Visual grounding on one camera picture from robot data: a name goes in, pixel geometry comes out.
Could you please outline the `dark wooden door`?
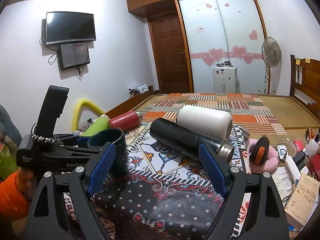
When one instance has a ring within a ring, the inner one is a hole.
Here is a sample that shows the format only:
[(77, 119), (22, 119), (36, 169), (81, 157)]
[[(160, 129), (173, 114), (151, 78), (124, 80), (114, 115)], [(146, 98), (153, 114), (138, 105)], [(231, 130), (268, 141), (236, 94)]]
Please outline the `dark wooden door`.
[(162, 93), (189, 93), (189, 74), (178, 14), (148, 18), (159, 89)]

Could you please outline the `standing electric fan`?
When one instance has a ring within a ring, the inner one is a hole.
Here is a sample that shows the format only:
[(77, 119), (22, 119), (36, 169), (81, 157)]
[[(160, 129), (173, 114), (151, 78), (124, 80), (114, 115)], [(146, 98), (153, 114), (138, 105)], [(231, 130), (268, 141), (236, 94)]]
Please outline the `standing electric fan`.
[(263, 61), (265, 63), (265, 94), (276, 95), (282, 67), (281, 49), (273, 37), (267, 37), (261, 46)]

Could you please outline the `red thermos bottle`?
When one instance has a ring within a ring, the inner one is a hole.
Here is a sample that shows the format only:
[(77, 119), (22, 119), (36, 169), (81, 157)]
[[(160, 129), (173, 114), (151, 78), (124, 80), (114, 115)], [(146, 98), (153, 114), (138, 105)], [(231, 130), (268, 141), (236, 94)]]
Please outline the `red thermos bottle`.
[(116, 116), (108, 121), (108, 128), (119, 128), (123, 132), (138, 127), (142, 121), (142, 113), (130, 110), (124, 114)]

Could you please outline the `patterned table cloth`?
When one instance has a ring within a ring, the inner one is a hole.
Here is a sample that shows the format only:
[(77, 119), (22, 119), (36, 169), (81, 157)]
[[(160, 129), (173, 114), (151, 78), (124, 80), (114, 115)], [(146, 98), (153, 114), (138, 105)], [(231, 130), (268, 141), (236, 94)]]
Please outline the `patterned table cloth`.
[(150, 135), (127, 133), (128, 174), (108, 174), (90, 203), (111, 239), (204, 239), (223, 197), (202, 164)]

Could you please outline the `white cylindrical cup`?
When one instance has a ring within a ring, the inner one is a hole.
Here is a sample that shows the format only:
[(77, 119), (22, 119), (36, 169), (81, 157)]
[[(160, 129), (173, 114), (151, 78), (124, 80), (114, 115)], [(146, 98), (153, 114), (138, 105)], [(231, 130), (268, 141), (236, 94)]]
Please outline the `white cylindrical cup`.
[(193, 132), (227, 140), (232, 130), (232, 116), (225, 111), (185, 105), (176, 119), (176, 123)]

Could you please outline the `black thermos flask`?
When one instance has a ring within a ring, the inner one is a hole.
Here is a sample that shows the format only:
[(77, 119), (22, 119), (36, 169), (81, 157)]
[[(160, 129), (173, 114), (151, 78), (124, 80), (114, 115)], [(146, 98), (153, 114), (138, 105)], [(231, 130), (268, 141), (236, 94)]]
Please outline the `black thermos flask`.
[(217, 155), (227, 163), (231, 161), (234, 153), (234, 146), (223, 139), (200, 135), (163, 118), (153, 121), (150, 126), (150, 135), (163, 145), (200, 162), (204, 161), (202, 150), (207, 150), (208, 154)]

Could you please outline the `black orange handheld device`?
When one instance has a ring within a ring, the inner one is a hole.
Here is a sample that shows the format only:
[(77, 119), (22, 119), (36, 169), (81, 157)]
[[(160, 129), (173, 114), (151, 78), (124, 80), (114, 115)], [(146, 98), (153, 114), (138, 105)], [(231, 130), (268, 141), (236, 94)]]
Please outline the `black orange handheld device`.
[(249, 160), (258, 166), (264, 165), (268, 159), (270, 141), (266, 135), (260, 139), (249, 140)]

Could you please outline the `bag pile in corner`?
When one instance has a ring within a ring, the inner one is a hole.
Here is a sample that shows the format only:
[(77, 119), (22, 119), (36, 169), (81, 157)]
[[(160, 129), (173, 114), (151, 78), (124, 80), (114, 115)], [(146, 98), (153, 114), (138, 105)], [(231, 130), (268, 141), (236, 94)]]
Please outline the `bag pile in corner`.
[(141, 83), (136, 85), (134, 88), (129, 88), (129, 95), (130, 95), (130, 98), (132, 98), (136, 95), (143, 94), (148, 91), (149, 89), (146, 83)]

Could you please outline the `pink plush cushion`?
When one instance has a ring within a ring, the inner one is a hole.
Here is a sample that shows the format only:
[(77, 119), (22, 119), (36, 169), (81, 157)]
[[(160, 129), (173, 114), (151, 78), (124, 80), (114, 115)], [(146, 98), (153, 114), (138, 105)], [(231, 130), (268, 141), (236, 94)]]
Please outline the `pink plush cushion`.
[(278, 152), (270, 146), (270, 140), (266, 136), (260, 139), (249, 139), (247, 153), (251, 174), (272, 174), (278, 167), (280, 161)]

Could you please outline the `beige paper booklet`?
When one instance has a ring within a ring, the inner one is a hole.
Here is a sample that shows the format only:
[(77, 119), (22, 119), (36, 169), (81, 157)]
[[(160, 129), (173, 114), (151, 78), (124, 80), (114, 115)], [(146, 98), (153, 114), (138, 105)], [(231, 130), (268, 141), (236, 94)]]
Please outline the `beige paper booklet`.
[(319, 193), (319, 181), (302, 174), (293, 194), (285, 206), (287, 222), (297, 231), (302, 230), (310, 218)]

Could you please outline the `white squeeze bottle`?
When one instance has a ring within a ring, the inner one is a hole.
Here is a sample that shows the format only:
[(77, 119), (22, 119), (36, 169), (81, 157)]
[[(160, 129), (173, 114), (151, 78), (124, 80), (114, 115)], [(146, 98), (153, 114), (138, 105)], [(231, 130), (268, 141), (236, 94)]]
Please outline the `white squeeze bottle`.
[(306, 147), (306, 153), (309, 158), (314, 157), (319, 150), (319, 134), (316, 134), (314, 138), (312, 138), (307, 147)]

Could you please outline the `wall-mounted black television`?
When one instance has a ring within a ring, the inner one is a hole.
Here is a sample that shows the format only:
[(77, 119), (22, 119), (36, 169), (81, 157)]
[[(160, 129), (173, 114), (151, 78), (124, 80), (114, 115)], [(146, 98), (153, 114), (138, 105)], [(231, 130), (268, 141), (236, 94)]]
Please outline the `wall-mounted black television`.
[(94, 15), (84, 12), (52, 11), (46, 14), (46, 44), (95, 41)]

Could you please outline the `red wallet box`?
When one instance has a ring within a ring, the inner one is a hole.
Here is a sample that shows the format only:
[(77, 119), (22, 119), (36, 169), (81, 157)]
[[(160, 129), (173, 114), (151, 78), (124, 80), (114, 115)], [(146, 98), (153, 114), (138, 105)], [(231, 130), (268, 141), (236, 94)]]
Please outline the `red wallet box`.
[(320, 181), (320, 154), (317, 153), (314, 155), (310, 161), (310, 171), (311, 174), (318, 180)]

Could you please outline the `wooden bed headboard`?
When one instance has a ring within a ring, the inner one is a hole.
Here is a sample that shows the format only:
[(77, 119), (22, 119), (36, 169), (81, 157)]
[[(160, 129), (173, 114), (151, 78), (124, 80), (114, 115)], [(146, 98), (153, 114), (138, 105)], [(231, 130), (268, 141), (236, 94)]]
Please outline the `wooden bed headboard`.
[[(291, 80), (289, 96), (298, 100), (319, 119), (319, 60), (298, 59), (290, 55)], [(304, 102), (295, 92), (301, 92), (314, 102)]]

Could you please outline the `patchwork striped bed mat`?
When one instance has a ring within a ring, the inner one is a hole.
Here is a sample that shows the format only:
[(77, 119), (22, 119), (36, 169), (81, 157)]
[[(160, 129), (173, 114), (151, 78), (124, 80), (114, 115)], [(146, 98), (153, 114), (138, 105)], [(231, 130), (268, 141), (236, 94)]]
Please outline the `patchwork striped bed mat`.
[(261, 94), (172, 93), (137, 95), (106, 114), (109, 118), (129, 110), (142, 112), (143, 121), (174, 121), (186, 105), (228, 112), (235, 124), (252, 134), (285, 135), (289, 130), (319, 128), (319, 120), (299, 101), (288, 96)]

